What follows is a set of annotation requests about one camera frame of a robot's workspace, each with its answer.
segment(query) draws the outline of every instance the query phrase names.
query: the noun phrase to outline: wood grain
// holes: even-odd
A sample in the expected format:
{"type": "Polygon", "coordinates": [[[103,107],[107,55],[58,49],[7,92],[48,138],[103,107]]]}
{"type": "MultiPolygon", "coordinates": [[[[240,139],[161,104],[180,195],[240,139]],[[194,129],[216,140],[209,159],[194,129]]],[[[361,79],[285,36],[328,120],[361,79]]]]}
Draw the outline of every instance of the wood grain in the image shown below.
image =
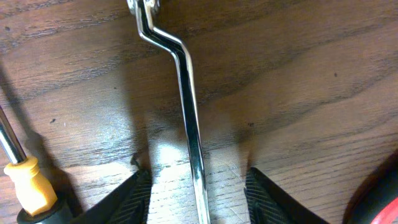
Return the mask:
{"type": "MultiPolygon", "coordinates": [[[[247,166],[341,223],[396,157],[397,1],[163,1],[157,23],[193,57],[212,223],[249,222],[247,166]]],[[[154,177],[148,222],[197,222],[175,65],[125,1],[2,0],[0,52],[0,105],[76,206],[129,177],[138,153],[154,177]]],[[[3,172],[0,195],[14,223],[3,172]]]]}

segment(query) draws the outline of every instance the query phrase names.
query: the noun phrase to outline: metal shaft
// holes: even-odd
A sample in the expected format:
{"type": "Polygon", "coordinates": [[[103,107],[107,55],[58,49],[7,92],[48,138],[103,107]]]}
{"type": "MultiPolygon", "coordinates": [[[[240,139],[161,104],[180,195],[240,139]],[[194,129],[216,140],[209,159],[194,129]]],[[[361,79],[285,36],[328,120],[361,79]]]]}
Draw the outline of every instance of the metal shaft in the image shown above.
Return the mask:
{"type": "Polygon", "coordinates": [[[6,152],[12,164],[18,164],[26,160],[24,150],[19,144],[17,136],[11,128],[2,108],[0,107],[0,144],[6,152]]]}
{"type": "Polygon", "coordinates": [[[144,40],[170,52],[175,60],[199,223],[210,223],[190,54],[180,39],[153,24],[152,13],[159,6],[157,0],[127,0],[127,3],[130,11],[136,15],[139,35],[144,40]]]}

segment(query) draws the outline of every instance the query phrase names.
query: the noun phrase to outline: yellow handle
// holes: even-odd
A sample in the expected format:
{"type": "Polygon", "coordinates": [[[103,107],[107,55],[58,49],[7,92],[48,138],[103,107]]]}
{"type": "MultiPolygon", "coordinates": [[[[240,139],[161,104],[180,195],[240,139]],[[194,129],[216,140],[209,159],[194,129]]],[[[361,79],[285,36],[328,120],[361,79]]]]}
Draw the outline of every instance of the yellow handle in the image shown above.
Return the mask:
{"type": "Polygon", "coordinates": [[[40,173],[37,158],[28,156],[21,164],[10,163],[4,173],[14,182],[17,198],[29,215],[46,212],[57,201],[49,180],[40,173]]]}

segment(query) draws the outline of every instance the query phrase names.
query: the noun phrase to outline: silver metal bar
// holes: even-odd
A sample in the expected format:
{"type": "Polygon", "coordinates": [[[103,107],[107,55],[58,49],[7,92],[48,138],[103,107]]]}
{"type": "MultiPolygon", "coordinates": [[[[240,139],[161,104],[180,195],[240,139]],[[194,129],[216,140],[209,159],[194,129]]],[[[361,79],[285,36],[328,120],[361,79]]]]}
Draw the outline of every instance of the silver metal bar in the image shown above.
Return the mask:
{"type": "Polygon", "coordinates": [[[170,52],[175,60],[199,223],[210,223],[191,56],[180,39],[153,24],[152,14],[157,11],[159,1],[127,0],[127,3],[130,11],[136,15],[139,35],[144,40],[170,52]]]}
{"type": "Polygon", "coordinates": [[[12,164],[18,164],[26,160],[24,150],[19,144],[18,138],[11,128],[10,123],[0,107],[0,144],[6,152],[12,164]]]}

